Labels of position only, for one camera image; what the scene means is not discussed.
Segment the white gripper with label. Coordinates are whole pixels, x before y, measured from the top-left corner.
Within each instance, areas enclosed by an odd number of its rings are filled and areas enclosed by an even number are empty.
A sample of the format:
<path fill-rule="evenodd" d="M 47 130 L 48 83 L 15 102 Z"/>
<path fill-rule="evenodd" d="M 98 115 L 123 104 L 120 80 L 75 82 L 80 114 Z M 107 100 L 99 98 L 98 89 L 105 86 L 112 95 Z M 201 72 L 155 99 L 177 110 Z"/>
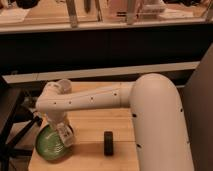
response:
<path fill-rule="evenodd" d="M 67 118 L 62 120 L 48 120 L 51 128 L 57 132 L 65 147 L 71 147 L 74 144 L 74 131 Z"/>

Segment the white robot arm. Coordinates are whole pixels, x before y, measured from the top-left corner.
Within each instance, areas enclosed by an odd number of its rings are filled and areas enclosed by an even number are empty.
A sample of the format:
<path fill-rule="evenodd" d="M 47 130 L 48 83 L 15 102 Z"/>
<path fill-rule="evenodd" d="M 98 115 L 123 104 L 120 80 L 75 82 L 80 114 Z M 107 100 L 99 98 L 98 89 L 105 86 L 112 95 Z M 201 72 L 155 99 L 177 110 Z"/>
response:
<path fill-rule="evenodd" d="M 195 171 L 181 97 L 173 82 L 151 73 L 134 82 L 72 93 L 71 82 L 45 85 L 36 102 L 51 126 L 68 111 L 128 108 L 133 115 L 140 171 Z"/>

